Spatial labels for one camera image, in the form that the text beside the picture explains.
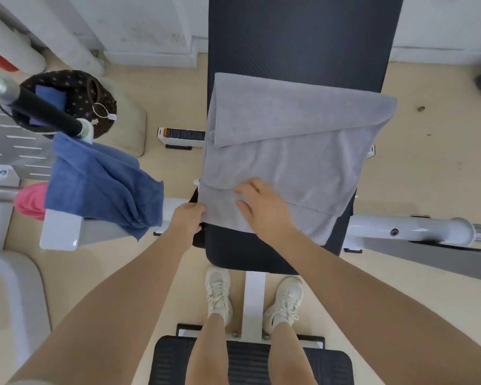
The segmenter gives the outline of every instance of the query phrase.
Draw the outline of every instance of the weight bench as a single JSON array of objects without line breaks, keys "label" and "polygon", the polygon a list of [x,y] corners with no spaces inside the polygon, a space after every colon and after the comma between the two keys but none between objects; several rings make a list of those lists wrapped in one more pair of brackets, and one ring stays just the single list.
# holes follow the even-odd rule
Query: weight bench
[{"label": "weight bench", "polygon": [[[209,0],[208,103],[216,73],[380,92],[403,0]],[[195,192],[191,201],[197,200]],[[323,246],[342,250],[354,195]],[[297,272],[253,233],[204,224],[194,238],[216,266],[244,270],[242,332],[227,336],[231,384],[269,384],[262,337],[266,273]],[[150,385],[184,384],[200,326],[178,325],[154,351]],[[353,384],[349,357],[299,336],[319,384]]]}]

